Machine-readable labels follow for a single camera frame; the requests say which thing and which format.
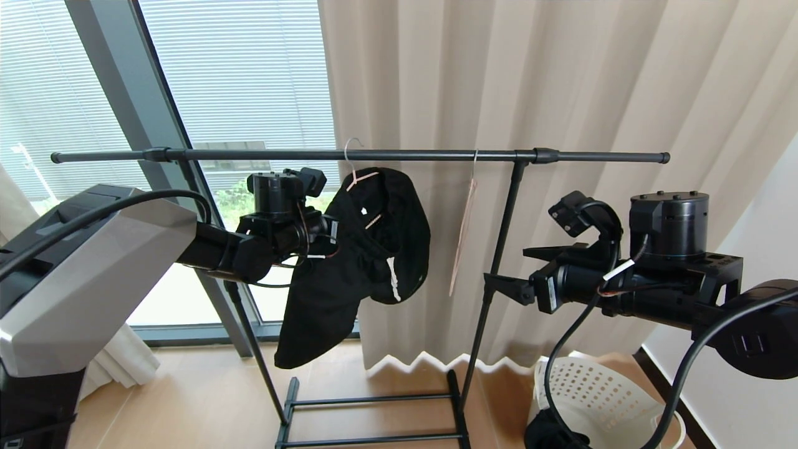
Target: black baseboard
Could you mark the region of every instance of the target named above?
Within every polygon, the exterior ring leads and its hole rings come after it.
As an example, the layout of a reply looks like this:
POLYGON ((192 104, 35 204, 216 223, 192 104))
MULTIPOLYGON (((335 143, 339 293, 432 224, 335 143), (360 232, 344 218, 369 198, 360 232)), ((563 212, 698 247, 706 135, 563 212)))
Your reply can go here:
MULTIPOLYGON (((649 357, 648 352, 640 348, 637 353, 634 354, 634 360, 638 362, 640 368, 646 373, 646 376, 654 385, 654 388, 657 388, 659 395, 663 398, 668 397, 671 388, 670 382, 668 382, 668 379, 659 371, 657 365, 655 365, 651 357, 649 357)), ((704 429, 698 424, 693 414, 687 409, 685 403, 681 400, 679 400, 676 411, 679 412, 679 415, 681 415, 681 418, 685 421, 687 436, 689 436, 690 441, 695 444, 697 449, 717 449, 706 435, 706 432, 704 432, 704 429)))

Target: beige curtain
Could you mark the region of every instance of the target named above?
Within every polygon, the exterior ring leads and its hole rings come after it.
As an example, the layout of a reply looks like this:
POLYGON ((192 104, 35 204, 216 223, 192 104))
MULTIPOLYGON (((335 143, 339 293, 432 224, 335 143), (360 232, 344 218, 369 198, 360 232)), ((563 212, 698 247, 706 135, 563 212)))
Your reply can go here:
MULTIPOLYGON (((711 195, 709 246, 732 228, 798 130, 798 2, 321 0, 339 146, 669 151, 668 165, 530 166, 500 273, 521 249, 570 240, 545 210, 579 189, 626 216, 659 189, 711 195)), ((409 301, 360 308, 365 364, 470 351, 511 166, 480 163, 453 297, 448 286, 469 163, 386 164, 413 179, 432 226, 430 273, 409 301)), ((589 241, 595 235, 585 235, 589 241)), ((553 316, 494 300, 480 358, 532 364, 582 305, 553 316)), ((652 325, 594 313, 570 342, 633 352, 652 325)))
MULTIPOLYGON (((38 218, 25 194, 0 165, 0 247, 38 218)), ((159 365, 150 348, 125 324, 89 363, 80 397, 113 381, 126 387, 147 383, 155 377, 159 365)))

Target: black garment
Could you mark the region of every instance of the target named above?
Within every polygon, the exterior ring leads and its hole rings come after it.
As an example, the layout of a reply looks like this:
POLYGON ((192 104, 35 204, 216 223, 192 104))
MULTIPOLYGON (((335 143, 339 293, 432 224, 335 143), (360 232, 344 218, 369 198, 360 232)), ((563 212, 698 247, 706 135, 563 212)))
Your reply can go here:
MULTIPOLYGON (((413 183, 404 173, 384 168, 358 170, 358 177, 373 172, 379 174, 347 192, 350 174, 326 210, 339 220, 338 252, 294 269, 275 353, 278 368, 296 368, 341 343, 352 332, 363 298, 397 304, 424 283, 429 224, 413 183)), ((310 254, 335 250, 327 241, 310 246, 310 254)))
MULTIPOLYGON (((591 443, 591 439, 586 435, 574 433, 582 440, 582 443, 591 443)), ((568 434, 557 424, 548 408, 541 410, 529 423, 527 431, 523 434, 523 445, 527 449, 578 449, 580 447, 568 438, 568 434)))

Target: laundry basket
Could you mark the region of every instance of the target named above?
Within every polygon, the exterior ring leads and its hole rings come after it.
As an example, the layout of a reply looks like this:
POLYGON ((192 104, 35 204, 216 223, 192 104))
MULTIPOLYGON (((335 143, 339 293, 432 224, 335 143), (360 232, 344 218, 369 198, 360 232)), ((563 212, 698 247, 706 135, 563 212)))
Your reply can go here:
MULTIPOLYGON (((547 360, 535 366, 535 390, 529 420, 549 408, 543 389, 547 360)), ((551 395, 568 427, 587 435, 593 449, 639 449, 658 423, 664 406, 636 383, 617 372, 585 359, 561 357, 551 369, 551 395)), ((679 426, 675 443, 685 439, 685 423, 675 414, 679 426)))

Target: window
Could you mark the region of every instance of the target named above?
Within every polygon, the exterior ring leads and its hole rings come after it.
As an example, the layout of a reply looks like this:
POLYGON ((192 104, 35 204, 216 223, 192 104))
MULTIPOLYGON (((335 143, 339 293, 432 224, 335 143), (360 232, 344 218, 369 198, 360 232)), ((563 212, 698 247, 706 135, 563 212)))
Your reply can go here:
MULTIPOLYGON (((140 0, 147 28, 196 149, 334 149, 326 59, 316 0, 140 0)), ((214 161, 201 167, 227 228, 254 212, 245 180, 304 166, 327 176, 324 210, 337 190, 335 161, 214 161)), ((273 268, 262 282, 290 283, 273 268)), ((287 289, 252 288, 264 320, 281 320, 287 289)))
MULTIPOLYGON (((130 150, 64 2, 2 0, 0 163, 41 214, 99 183, 149 190, 136 162, 55 165, 49 155, 130 150)), ((130 324, 197 324, 219 316, 189 268, 173 266, 130 324)))

